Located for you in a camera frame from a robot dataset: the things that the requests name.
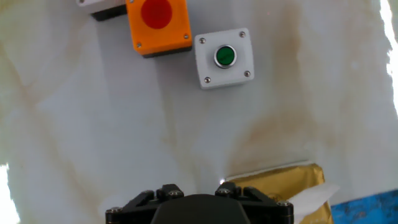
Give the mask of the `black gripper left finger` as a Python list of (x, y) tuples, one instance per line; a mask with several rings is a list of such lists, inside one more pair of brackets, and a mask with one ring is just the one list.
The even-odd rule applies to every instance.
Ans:
[(175, 184), (165, 184), (155, 191), (145, 190), (125, 206), (105, 211), (105, 224), (150, 224), (164, 202), (182, 197), (184, 193)]

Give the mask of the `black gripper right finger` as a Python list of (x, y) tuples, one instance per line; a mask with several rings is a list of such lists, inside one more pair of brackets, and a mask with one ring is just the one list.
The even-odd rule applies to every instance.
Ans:
[(234, 182), (224, 182), (215, 196), (232, 199), (241, 207), (241, 214), (250, 223), (294, 224), (294, 206), (281, 200), (276, 202), (255, 187), (240, 187)]

